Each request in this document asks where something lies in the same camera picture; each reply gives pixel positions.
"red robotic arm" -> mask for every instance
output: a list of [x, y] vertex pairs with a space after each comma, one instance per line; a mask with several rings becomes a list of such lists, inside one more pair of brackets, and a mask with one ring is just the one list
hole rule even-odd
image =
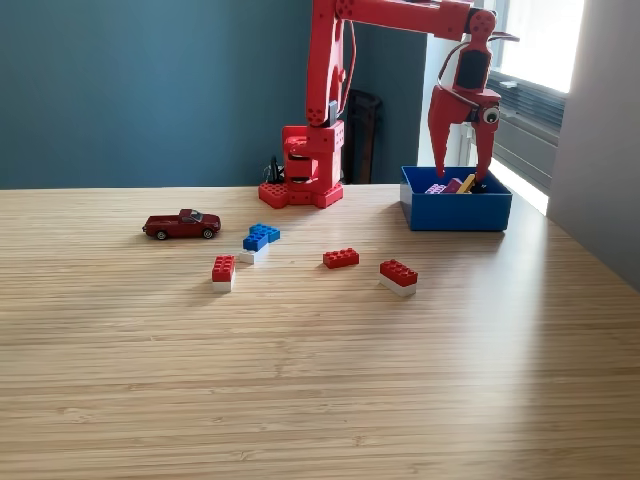
[[[274, 208], [300, 204], [326, 208], [342, 198], [340, 166], [344, 122], [338, 117], [346, 105], [355, 61], [355, 36], [352, 36], [353, 59], [347, 75], [343, 67], [345, 22], [432, 33], [440, 38], [458, 41], [465, 33], [472, 34], [472, 42], [461, 53], [456, 83], [451, 88], [441, 87], [441, 91], [434, 92], [437, 100], [432, 102], [429, 116], [436, 163], [439, 172], [444, 172], [450, 125], [473, 122], [481, 111], [480, 105], [491, 105], [493, 108], [500, 99], [497, 94], [484, 89], [491, 60], [486, 45], [495, 28], [495, 15], [472, 8], [470, 1], [408, 3], [403, 0], [313, 0], [307, 78], [308, 125], [283, 129], [285, 184], [277, 187], [261, 185], [260, 198]], [[490, 128], [484, 125], [476, 127], [479, 137], [481, 133], [491, 136], [489, 161], [493, 149], [493, 128], [497, 128], [498, 116], [495, 121], [493, 116], [490, 118]]]

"window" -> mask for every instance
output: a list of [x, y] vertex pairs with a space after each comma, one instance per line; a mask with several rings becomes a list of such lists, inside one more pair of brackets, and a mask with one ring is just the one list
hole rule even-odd
[[[491, 44], [487, 87], [502, 96], [494, 157], [548, 194], [584, 0], [477, 0], [475, 6], [496, 11], [496, 30], [521, 39]], [[475, 165], [473, 134], [462, 133], [460, 165]]]
[[498, 13], [498, 30], [520, 37], [520, 43], [494, 43], [493, 70], [567, 93], [584, 0], [484, 0], [479, 3]]

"toy car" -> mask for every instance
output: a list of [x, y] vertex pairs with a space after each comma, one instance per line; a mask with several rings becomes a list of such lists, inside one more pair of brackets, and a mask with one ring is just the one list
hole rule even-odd
[[169, 237], [213, 238], [220, 231], [220, 217], [183, 209], [178, 215], [149, 217], [142, 231], [158, 240]]

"cable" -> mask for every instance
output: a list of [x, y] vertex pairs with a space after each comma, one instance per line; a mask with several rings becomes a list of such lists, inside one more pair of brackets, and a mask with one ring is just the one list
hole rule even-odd
[[342, 105], [340, 106], [340, 111], [338, 111], [338, 116], [342, 115], [345, 107], [347, 106], [347, 99], [349, 98], [349, 90], [351, 90], [351, 80], [353, 80], [353, 72], [356, 68], [356, 30], [353, 28], [353, 22], [349, 21], [349, 25], [351, 26], [351, 66], [349, 67], [349, 77], [347, 80], [347, 87], [344, 91], [344, 96], [342, 97]]

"blue plastic bin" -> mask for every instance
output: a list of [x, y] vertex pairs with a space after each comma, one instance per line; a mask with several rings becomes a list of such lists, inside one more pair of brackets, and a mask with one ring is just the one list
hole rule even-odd
[[509, 225], [512, 193], [489, 172], [482, 182], [482, 194], [427, 194], [434, 184], [464, 180], [474, 167], [448, 167], [444, 178], [435, 167], [402, 167], [400, 185], [402, 210], [411, 230], [465, 230], [499, 232]]

